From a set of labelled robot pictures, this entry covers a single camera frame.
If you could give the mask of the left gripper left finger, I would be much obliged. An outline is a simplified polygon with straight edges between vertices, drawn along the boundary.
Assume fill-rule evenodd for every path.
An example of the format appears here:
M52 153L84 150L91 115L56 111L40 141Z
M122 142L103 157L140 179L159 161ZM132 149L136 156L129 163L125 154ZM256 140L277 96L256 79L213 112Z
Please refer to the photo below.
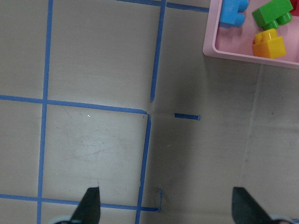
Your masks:
M71 224L98 224L100 221L99 187L88 188L70 218Z

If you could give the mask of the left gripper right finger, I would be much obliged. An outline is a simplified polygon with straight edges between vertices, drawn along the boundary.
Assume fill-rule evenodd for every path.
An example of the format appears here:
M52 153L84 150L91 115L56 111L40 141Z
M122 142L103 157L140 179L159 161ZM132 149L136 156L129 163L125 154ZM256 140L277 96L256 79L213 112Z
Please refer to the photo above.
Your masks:
M232 218L236 224L270 224L274 222L266 211L243 187L233 187Z

